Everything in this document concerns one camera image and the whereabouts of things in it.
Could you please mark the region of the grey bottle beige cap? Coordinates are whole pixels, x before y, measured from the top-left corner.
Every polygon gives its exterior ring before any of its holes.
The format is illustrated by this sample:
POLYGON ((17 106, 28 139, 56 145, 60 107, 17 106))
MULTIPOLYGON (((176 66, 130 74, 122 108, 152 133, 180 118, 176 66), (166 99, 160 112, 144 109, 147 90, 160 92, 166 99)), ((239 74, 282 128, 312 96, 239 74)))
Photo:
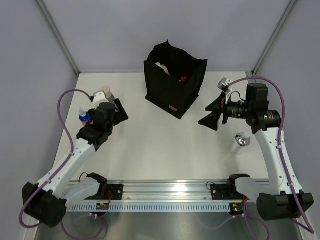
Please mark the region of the grey bottle beige cap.
POLYGON ((106 99, 107 99, 110 103, 114 104, 116 98, 115 98, 115 96, 113 95, 113 93, 111 92, 111 88, 110 88, 109 86, 105 85, 105 86, 103 86, 103 87, 101 88, 101 90, 104 92, 106 99))

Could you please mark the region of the red tall bottle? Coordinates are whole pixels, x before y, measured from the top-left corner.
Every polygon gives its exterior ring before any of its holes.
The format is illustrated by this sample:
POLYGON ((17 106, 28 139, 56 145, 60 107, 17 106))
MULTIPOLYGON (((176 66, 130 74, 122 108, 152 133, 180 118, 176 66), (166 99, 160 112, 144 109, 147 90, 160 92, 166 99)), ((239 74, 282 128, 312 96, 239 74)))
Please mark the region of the red tall bottle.
POLYGON ((186 83, 187 80, 188 80, 188 78, 187 78, 186 76, 182 76, 182 77, 180 78, 180 82, 182 82, 182 83, 186 83))

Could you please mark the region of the cream bottle white pump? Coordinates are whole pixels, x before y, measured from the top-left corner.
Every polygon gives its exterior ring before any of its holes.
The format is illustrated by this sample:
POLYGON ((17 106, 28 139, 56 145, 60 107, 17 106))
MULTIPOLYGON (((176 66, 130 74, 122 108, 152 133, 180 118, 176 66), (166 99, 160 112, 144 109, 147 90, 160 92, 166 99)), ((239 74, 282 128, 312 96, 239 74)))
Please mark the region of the cream bottle white pump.
POLYGON ((155 63, 159 68, 163 69, 163 71, 170 76, 170 72, 168 70, 168 68, 164 65, 164 64, 160 64, 159 62, 155 63))

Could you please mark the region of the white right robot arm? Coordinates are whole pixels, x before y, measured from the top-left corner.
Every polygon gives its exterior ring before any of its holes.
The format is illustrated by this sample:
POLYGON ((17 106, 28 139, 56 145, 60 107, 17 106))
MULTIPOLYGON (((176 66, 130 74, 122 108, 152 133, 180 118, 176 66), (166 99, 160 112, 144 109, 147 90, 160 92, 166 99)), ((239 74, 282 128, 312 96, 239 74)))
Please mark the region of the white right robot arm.
POLYGON ((219 120, 243 119, 250 126, 263 154, 269 177, 269 187, 255 182, 248 174, 232 174, 222 189, 233 199, 241 195, 253 201, 265 221, 298 219, 313 204, 311 193, 305 193, 293 171, 285 145, 284 131, 278 111, 269 109, 268 87, 249 83, 244 101, 233 102, 231 88, 219 83, 220 96, 205 108, 210 114, 198 124, 214 131, 219 120))

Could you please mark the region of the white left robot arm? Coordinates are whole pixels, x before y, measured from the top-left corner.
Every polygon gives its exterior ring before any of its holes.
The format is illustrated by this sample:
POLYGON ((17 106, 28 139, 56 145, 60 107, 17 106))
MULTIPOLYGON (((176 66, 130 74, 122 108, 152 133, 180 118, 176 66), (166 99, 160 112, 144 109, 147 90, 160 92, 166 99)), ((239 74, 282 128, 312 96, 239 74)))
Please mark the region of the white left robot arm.
POLYGON ((90 173, 83 181, 68 187, 71 178, 109 139, 114 126, 128 120, 121 101, 102 102, 91 109, 89 122, 82 127, 71 150, 37 183, 26 183, 22 188, 22 213, 50 228, 56 227, 67 210, 87 198, 103 199, 109 195, 108 180, 90 173))

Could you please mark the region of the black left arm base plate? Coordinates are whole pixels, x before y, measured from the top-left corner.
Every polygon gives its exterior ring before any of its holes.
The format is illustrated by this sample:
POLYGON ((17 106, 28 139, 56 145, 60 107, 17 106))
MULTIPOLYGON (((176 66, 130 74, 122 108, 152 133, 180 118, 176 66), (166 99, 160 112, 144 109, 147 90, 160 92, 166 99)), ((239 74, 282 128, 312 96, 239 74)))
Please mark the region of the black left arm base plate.
POLYGON ((85 200, 122 200, 123 197, 123 184, 104 184, 100 186, 98 192, 87 197, 85 200))

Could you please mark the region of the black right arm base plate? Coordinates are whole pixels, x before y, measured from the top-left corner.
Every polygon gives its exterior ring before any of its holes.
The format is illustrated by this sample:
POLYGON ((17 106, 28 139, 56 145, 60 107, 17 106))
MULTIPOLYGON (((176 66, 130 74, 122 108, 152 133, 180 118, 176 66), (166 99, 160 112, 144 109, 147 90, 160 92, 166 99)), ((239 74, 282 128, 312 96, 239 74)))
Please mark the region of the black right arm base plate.
POLYGON ((210 185, 210 193, 212 200, 243 200, 242 194, 231 192, 226 183, 210 185))

